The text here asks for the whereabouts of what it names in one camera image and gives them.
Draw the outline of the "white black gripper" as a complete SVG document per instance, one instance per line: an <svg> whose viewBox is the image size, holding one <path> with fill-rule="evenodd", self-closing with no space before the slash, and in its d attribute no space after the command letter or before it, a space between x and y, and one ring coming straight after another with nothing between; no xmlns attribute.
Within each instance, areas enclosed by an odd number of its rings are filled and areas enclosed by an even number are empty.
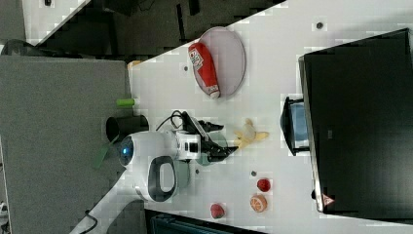
<svg viewBox="0 0 413 234"><path fill-rule="evenodd" d="M207 152L210 162L221 162L238 150L238 146L220 146L211 143L208 133L221 131L224 126L197 120L186 111L181 113L182 129L175 133L177 139L177 158L182 161L200 159Z"/></svg>

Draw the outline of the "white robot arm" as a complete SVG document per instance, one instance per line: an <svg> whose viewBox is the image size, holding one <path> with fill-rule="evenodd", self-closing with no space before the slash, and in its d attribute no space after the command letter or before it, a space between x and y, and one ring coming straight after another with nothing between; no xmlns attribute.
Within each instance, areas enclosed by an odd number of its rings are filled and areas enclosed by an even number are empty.
<svg viewBox="0 0 413 234"><path fill-rule="evenodd" d="M181 126L133 133L121 141L124 172L69 234L105 234L129 203L164 203L175 196L189 182L190 161L221 162L237 150L224 138L209 135L222 130L221 125L199 121L185 111L176 110L170 117L178 117Z"/></svg>

